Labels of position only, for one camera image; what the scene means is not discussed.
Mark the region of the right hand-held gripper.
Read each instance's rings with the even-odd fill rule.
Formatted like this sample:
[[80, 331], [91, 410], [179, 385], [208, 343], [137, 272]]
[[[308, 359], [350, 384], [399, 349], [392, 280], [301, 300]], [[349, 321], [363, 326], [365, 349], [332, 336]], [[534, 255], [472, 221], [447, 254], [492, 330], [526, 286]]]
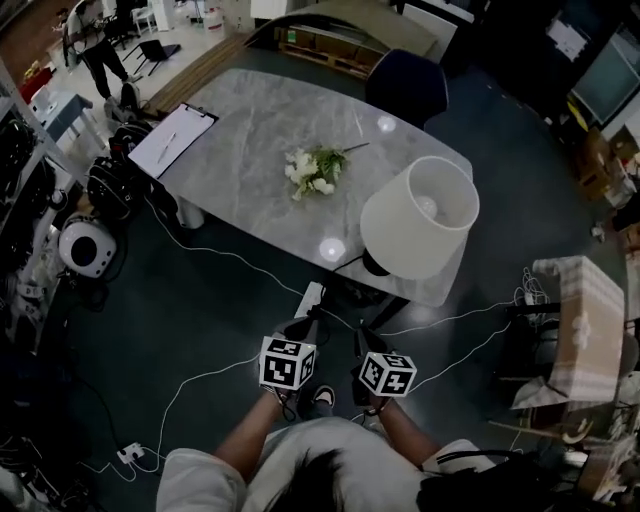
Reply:
[[351, 390], [356, 406], [378, 413], [391, 399], [408, 395], [417, 375], [409, 356], [400, 354], [367, 327], [354, 334], [354, 355]]

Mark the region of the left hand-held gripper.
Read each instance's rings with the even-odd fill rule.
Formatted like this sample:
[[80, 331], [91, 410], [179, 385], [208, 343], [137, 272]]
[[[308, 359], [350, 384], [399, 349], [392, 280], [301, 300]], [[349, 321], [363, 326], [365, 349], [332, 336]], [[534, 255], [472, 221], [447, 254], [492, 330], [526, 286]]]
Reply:
[[259, 384], [284, 405], [311, 378], [317, 356], [319, 322], [294, 318], [265, 336], [259, 354]]

